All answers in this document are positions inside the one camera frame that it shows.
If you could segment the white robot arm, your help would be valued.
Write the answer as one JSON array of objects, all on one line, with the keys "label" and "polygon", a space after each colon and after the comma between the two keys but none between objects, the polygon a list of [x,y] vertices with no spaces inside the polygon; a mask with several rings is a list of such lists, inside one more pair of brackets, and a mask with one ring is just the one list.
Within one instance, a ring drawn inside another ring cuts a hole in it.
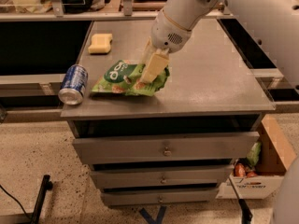
[{"label": "white robot arm", "polygon": [[299,13],[295,0],[167,0],[151,28],[141,81],[151,83],[181,50],[194,26],[218,3],[228,7],[290,84],[299,87]]}]

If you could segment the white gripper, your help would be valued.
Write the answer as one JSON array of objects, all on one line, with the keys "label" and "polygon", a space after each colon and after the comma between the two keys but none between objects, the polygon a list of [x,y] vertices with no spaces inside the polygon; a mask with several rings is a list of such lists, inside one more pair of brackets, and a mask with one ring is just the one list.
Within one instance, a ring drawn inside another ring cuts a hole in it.
[{"label": "white gripper", "polygon": [[141,81],[152,83],[169,65],[169,53],[181,50],[191,34],[191,31],[178,26],[161,10],[151,27],[151,38],[140,59],[144,64]]}]

